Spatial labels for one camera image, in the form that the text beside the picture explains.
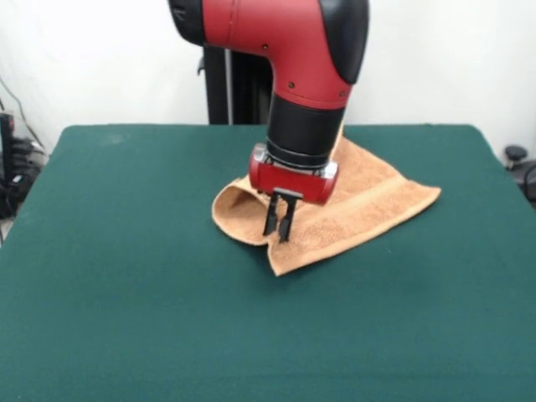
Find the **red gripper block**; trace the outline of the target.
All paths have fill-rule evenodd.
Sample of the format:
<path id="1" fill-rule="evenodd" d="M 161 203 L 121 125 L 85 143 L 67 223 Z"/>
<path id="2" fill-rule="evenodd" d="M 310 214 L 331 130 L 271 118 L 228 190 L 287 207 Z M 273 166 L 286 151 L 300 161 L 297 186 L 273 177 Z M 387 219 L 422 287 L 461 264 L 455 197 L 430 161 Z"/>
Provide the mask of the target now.
<path id="1" fill-rule="evenodd" d="M 324 205 L 332 196 L 338 174 L 339 165 L 333 160 L 317 170 L 287 167 L 270 158 L 266 144 L 255 144 L 249 161 L 250 186 L 258 192 L 270 195 L 262 234 L 268 236 L 277 229 L 276 209 L 280 197 L 278 193 L 289 193 L 308 204 Z M 286 213 L 279 223 L 280 243 L 286 243 L 290 239 L 296 198 L 283 198 L 286 202 Z"/>

